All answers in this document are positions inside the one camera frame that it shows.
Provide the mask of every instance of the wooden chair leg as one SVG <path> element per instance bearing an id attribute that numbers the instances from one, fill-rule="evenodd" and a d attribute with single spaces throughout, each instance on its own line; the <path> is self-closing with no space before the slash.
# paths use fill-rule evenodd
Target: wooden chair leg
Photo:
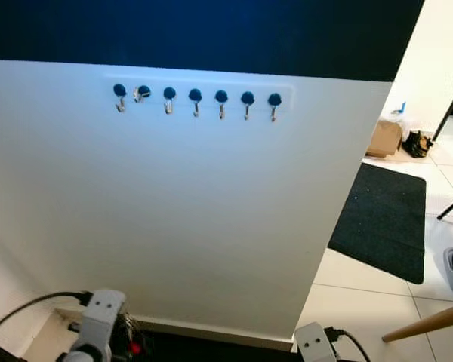
<path id="1" fill-rule="evenodd" d="M 441 328 L 453 326 L 453 307 L 436 313 L 421 321 L 410 324 L 394 332 L 388 333 L 383 336 L 383 341 L 392 342 L 397 339 L 416 336 L 418 334 L 431 332 L 432 330 L 439 330 Z"/>

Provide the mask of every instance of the black cable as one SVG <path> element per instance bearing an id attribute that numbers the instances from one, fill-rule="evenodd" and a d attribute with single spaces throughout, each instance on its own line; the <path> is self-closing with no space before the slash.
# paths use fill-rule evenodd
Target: black cable
<path id="1" fill-rule="evenodd" d="M 365 362 L 371 362 L 371 359 L 369 358 L 368 354 L 365 353 L 364 348 L 361 346 L 359 341 L 352 334 L 347 332 L 346 330 L 341 330 L 341 331 L 342 331 L 342 334 L 344 336 L 348 337 L 351 341 L 353 341 L 353 343 L 356 345 L 356 347 L 359 349 L 359 351 L 361 352 L 362 356 L 364 357 Z"/>
<path id="2" fill-rule="evenodd" d="M 77 298 L 80 301 L 81 305 L 87 305 L 89 304 L 89 301 L 92 298 L 92 293 L 91 292 L 56 292 L 52 294 L 47 294 L 45 296 L 40 296 L 39 298 L 35 298 L 34 300 L 31 300 L 30 302 L 21 305 L 20 307 L 15 308 L 13 311 L 5 315 L 1 320 L 0 320 L 0 326 L 12 315 L 18 313 L 19 311 L 30 307 L 31 305 L 34 305 L 38 302 L 42 302 L 47 299 L 55 298 L 57 296 L 73 296 L 74 298 Z"/>
<path id="3" fill-rule="evenodd" d="M 365 361 L 366 362 L 371 362 L 371 359 L 369 358 L 368 354 L 365 353 L 365 350 L 361 346 L 359 341 L 356 338 L 354 338 L 354 336 L 352 334 L 350 334 L 349 332 L 347 332 L 346 330 L 338 330 L 338 329 L 335 329 L 333 327 L 327 327 L 327 328 L 324 328 L 324 332 L 325 332 L 325 335 L 327 336 L 327 339 L 331 343 L 331 345 L 332 345 L 333 342 L 337 342 L 339 340 L 340 336 L 348 337 L 351 341 L 353 341 L 353 343 L 359 349 L 359 351 L 361 352 L 361 354 L 364 357 Z"/>

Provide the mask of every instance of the white tile floor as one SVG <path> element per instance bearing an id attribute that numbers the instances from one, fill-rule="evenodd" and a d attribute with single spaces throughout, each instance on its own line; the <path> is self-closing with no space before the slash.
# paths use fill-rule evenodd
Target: white tile floor
<path id="1" fill-rule="evenodd" d="M 453 306 L 441 259 L 443 250 L 453 247 L 453 212 L 443 221 L 436 219 L 453 202 L 453 119 L 426 158 L 401 151 L 364 161 L 427 181 L 424 282 L 407 283 L 327 249 L 298 325 L 318 321 L 349 330 L 373 361 L 453 362 L 453 327 L 389 344 L 381 341 L 385 333 Z M 349 341 L 336 346 L 343 359 L 362 360 Z"/>

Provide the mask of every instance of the black bag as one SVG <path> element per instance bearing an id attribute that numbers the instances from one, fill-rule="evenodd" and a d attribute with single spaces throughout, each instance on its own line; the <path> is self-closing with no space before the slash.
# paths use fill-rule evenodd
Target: black bag
<path id="1" fill-rule="evenodd" d="M 414 158 L 426 157 L 428 150 L 433 145 L 431 139 L 422 136 L 421 131 L 409 132 L 408 139 L 402 143 L 402 148 Z"/>

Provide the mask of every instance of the wall hook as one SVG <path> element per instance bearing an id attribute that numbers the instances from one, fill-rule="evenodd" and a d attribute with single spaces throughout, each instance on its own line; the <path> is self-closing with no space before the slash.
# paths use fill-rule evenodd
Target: wall hook
<path id="1" fill-rule="evenodd" d="M 172 87 L 165 88 L 163 92 L 163 96 L 165 96 L 165 112 L 167 115 L 173 113 L 173 99 L 176 97 L 176 91 Z"/>
<path id="2" fill-rule="evenodd" d="M 280 94 L 278 94 L 278 93 L 270 94 L 269 104 L 272 106 L 272 113 L 270 114 L 270 118 L 272 119 L 272 122 L 275 122 L 275 120 L 276 120 L 275 110 L 280 105 L 280 103 L 282 103 L 282 98 L 280 97 Z"/>
<path id="3" fill-rule="evenodd" d="M 245 104 L 245 120 L 248 120 L 248 109 L 255 102 L 254 94 L 252 92 L 244 92 L 242 95 L 242 102 Z"/>
<path id="4" fill-rule="evenodd" d="M 220 119 L 225 118 L 225 103 L 228 100 L 228 94 L 224 90 L 219 90 L 215 95 L 214 98 L 220 104 Z"/>
<path id="5" fill-rule="evenodd" d="M 195 117 L 199 116 L 199 107 L 198 103 L 203 99 L 202 92 L 199 91 L 199 89 L 192 89 L 190 91 L 190 95 L 188 96 L 190 99 L 195 103 L 195 111 L 193 112 L 193 115 Z"/>
<path id="6" fill-rule="evenodd" d="M 126 88 L 122 84 L 116 84 L 113 88 L 114 94 L 119 98 L 119 104 L 116 104 L 118 112 L 123 113 L 126 110 L 124 97 L 126 97 Z"/>
<path id="7" fill-rule="evenodd" d="M 144 98 L 147 98 L 151 95 L 151 90 L 146 85 L 141 85 L 140 87 L 136 87 L 133 92 L 134 101 L 136 103 L 142 103 Z"/>

